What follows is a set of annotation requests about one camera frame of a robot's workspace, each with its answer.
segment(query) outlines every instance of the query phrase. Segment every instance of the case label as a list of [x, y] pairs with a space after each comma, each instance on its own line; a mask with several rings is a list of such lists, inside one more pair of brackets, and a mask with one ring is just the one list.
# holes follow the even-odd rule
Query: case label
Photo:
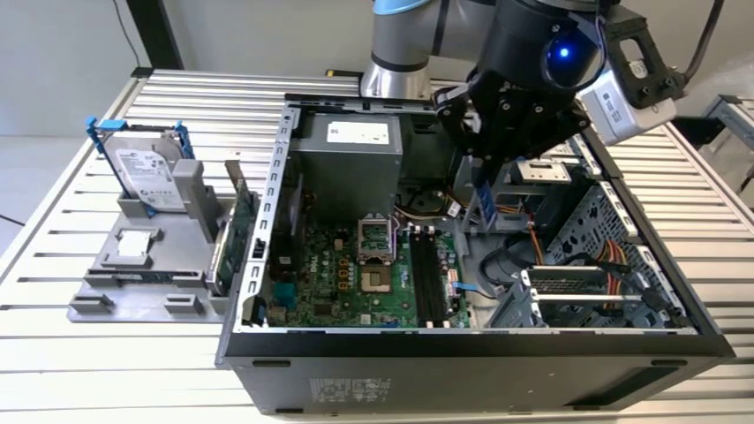
[[384, 402], [389, 378], [309, 378], [314, 402]]

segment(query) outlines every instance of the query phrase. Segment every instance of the hard drive label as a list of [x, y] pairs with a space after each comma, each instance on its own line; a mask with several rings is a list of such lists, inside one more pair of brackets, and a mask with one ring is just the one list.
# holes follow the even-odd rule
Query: hard drive label
[[141, 202], [157, 211], [185, 210], [166, 160], [160, 154], [121, 148], [117, 150], [117, 160]]

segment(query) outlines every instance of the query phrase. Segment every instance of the workbench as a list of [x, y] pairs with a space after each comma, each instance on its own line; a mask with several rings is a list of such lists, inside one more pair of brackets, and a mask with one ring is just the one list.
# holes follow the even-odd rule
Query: workbench
[[[126, 82], [102, 117], [146, 125], [182, 119], [205, 182], [230, 193], [222, 161], [237, 159], [258, 191], [285, 92], [356, 95], [357, 83], [154, 71]], [[737, 359], [619, 413], [306, 421], [754, 422], [754, 216], [672, 126], [608, 152]], [[0, 411], [7, 411], [0, 422], [294, 420], [260, 419], [233, 373], [214, 369], [218, 324], [67, 322], [67, 301], [116, 221], [117, 193], [109, 167], [85, 140], [0, 260]]]

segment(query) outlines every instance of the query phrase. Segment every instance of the green circuit board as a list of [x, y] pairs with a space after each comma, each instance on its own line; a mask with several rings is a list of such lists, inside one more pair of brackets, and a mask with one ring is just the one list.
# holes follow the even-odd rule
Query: green circuit board
[[[356, 227], [313, 226], [306, 230], [302, 252], [304, 269], [296, 282], [296, 306], [286, 309], [288, 327], [378, 327], [414, 328], [416, 300], [412, 283], [408, 234], [396, 235], [396, 259], [381, 268], [388, 275], [378, 290], [370, 291], [368, 278], [374, 264], [356, 261]], [[437, 238], [437, 254], [455, 253], [452, 238]], [[437, 287], [446, 282], [440, 272]], [[451, 327], [467, 327], [467, 305], [457, 298], [457, 312], [446, 317]]]

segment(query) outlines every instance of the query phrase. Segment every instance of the sticker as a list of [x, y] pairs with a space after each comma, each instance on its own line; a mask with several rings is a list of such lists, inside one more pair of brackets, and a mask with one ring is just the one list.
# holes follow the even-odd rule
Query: sticker
[[449, 208], [446, 208], [446, 214], [455, 218], [457, 216], [457, 212], [460, 212], [460, 205], [456, 201], [453, 201]]
[[152, 231], [120, 231], [120, 241], [117, 242], [117, 256], [140, 257], [149, 249], [149, 239]]
[[389, 378], [309, 378], [310, 397], [318, 403], [384, 402]]
[[386, 124], [377, 122], [330, 122], [326, 124], [328, 143], [389, 144]]
[[138, 200], [157, 211], [184, 211], [184, 202], [165, 158], [152, 151], [132, 148], [118, 149], [116, 155]]

